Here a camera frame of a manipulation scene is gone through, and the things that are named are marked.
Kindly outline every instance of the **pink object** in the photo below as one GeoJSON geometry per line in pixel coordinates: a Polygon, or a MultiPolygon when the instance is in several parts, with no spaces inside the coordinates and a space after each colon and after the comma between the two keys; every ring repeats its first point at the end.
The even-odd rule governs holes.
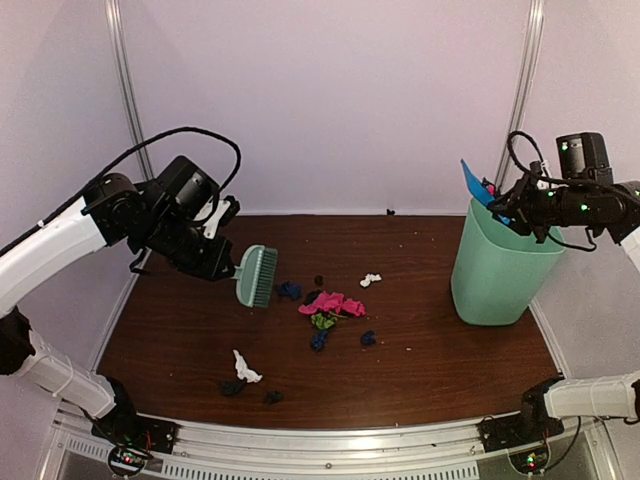
{"type": "Polygon", "coordinates": [[[311,305],[301,305],[298,308],[298,311],[303,315],[313,315],[318,311],[339,314],[343,310],[356,317],[361,317],[366,313],[362,302],[356,302],[351,298],[345,300],[342,293],[328,294],[327,292],[322,292],[311,305]]]}
{"type": "Polygon", "coordinates": [[[361,317],[362,315],[365,315],[367,313],[367,311],[364,308],[364,303],[356,302],[352,298],[348,298],[342,304],[342,310],[344,310],[347,313],[350,313],[351,315],[355,315],[356,317],[361,317]]]}

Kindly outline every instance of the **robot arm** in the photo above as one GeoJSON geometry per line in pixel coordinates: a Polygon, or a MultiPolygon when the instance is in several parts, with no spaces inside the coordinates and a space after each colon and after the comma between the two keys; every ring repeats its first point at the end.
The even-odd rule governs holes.
{"type": "Polygon", "coordinates": [[[221,200],[218,184],[182,156],[144,184],[120,174],[100,177],[0,256],[0,374],[24,377],[80,407],[99,435],[123,446],[123,455],[144,450],[149,436],[170,450],[166,438],[174,435],[166,429],[173,424],[145,423],[117,380],[89,372],[53,348],[17,304],[71,263],[125,238],[133,253],[154,250],[181,272],[209,281],[230,278],[231,243],[217,230],[238,211],[235,198],[221,200]],[[154,428],[164,428],[157,438],[154,428]]]}
{"type": "MultiPolygon", "coordinates": [[[[519,235],[533,234],[538,243],[547,238],[558,241],[549,234],[552,226],[584,226],[593,248],[568,247],[586,251],[595,249],[591,235],[607,231],[640,271],[640,182],[613,182],[602,135],[581,133],[556,139],[562,179],[542,175],[542,154],[529,135],[512,132],[507,142],[512,159],[524,173],[513,188],[487,205],[496,220],[519,235]],[[526,138],[540,157],[530,169],[516,157],[511,144],[516,136],[526,138]]],[[[637,423],[640,371],[596,379],[548,380],[525,392],[519,415],[493,421],[493,425],[483,422],[480,430],[485,449],[492,451],[537,441],[549,432],[560,433],[560,420],[574,416],[617,417],[637,423]]]]}

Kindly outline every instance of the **white wall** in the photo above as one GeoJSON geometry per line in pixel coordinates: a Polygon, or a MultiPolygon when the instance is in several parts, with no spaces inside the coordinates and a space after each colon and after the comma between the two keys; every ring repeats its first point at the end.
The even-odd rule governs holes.
{"type": "MultiPolygon", "coordinates": [[[[493,174],[527,21],[520,0],[123,3],[147,135],[182,124],[245,155],[245,213],[466,212],[460,169],[493,174]]],[[[232,155],[185,136],[219,181],[232,155]]]]}
{"type": "MultiPolygon", "coordinates": [[[[545,18],[525,130],[556,172],[557,136],[601,132],[616,181],[640,179],[640,3],[551,0],[545,18]]],[[[582,229],[565,238],[585,242],[582,229]]],[[[610,238],[598,244],[567,252],[537,297],[574,377],[640,369],[640,274],[610,238]]],[[[612,434],[626,478],[637,478],[640,429],[612,434]]]]}
{"type": "MultiPolygon", "coordinates": [[[[130,145],[101,0],[0,2],[0,244],[80,188],[130,145]]],[[[131,255],[105,250],[60,273],[20,308],[87,365],[131,255]]],[[[0,378],[0,477],[34,477],[55,402],[0,378]]]]}

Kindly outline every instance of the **brush bristles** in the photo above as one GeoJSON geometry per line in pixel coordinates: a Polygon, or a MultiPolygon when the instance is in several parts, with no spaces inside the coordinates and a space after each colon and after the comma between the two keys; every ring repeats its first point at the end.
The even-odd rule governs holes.
{"type": "Polygon", "coordinates": [[[265,248],[258,261],[258,278],[253,297],[253,306],[267,308],[273,292],[273,279],[276,276],[278,251],[275,248],[265,248]]]}

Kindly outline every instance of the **metal frame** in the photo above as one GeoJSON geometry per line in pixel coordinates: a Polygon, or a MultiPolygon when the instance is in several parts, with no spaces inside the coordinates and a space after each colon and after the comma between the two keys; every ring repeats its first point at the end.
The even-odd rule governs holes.
{"type": "MultiPolygon", "coordinates": [[[[508,454],[484,453],[476,428],[480,420],[363,430],[263,430],[178,421],[173,454],[154,454],[156,460],[145,472],[176,480],[417,480],[430,478],[429,473],[432,479],[446,478],[446,472],[458,478],[451,472],[464,471],[467,476],[459,478],[473,480],[478,478],[478,461],[508,454]]],[[[565,421],[565,426],[565,433],[555,440],[571,438],[576,419],[565,421]]],[[[57,479],[67,451],[104,461],[111,446],[92,437],[90,430],[79,409],[61,403],[38,478],[57,479]]],[[[585,418],[583,432],[598,478],[621,480],[604,424],[585,418]]]]}
{"type": "MultiPolygon", "coordinates": [[[[138,144],[144,140],[144,134],[142,132],[142,124],[138,114],[135,95],[133,94],[133,82],[131,80],[131,71],[129,70],[129,60],[127,58],[124,30],[122,28],[122,17],[120,15],[120,1],[106,0],[106,7],[107,25],[111,36],[113,56],[115,58],[116,70],[118,72],[122,100],[127,114],[129,133],[131,134],[133,143],[138,144]]],[[[138,150],[136,155],[138,156],[138,165],[140,166],[143,178],[145,180],[153,178],[153,167],[146,147],[138,150]]]]}
{"type": "MultiPolygon", "coordinates": [[[[544,24],[543,9],[544,0],[531,0],[527,33],[525,35],[524,50],[522,52],[522,63],[520,65],[520,76],[518,78],[518,87],[513,102],[513,109],[511,110],[511,119],[509,120],[507,133],[522,128],[525,108],[529,100],[529,93],[531,92],[531,85],[533,84],[533,77],[538,64],[540,44],[542,42],[542,29],[544,24]]],[[[505,145],[495,177],[495,184],[498,188],[501,188],[505,182],[510,165],[509,151],[505,145]]]]}

